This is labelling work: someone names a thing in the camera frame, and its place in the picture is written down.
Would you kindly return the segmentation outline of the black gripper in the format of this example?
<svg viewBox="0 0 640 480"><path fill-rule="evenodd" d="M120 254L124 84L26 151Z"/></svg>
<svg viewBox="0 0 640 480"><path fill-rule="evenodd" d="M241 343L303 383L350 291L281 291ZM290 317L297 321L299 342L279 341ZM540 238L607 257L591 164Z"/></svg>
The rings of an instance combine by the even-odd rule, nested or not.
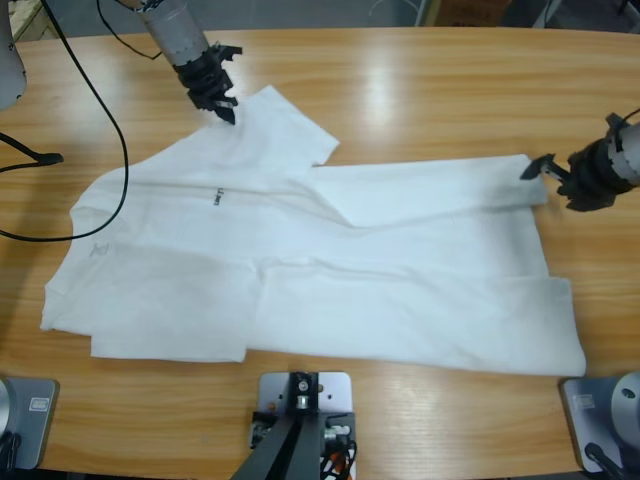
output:
<svg viewBox="0 0 640 480"><path fill-rule="evenodd" d="M213 109L221 120L231 125L236 124L234 108L238 101L226 95L233 83L222 63L232 61L234 55L234 46L216 43L197 59L174 67L194 105L199 109Z"/></svg>
<svg viewBox="0 0 640 480"><path fill-rule="evenodd" d="M618 195L631 190L631 183L614 172L606 141L595 141L572 154L568 159L570 171L559 166L554 159L554 154L546 154L532 160L520 179L533 180L546 174L562 181L557 193L569 200L567 207L571 210L608 208Z"/></svg>

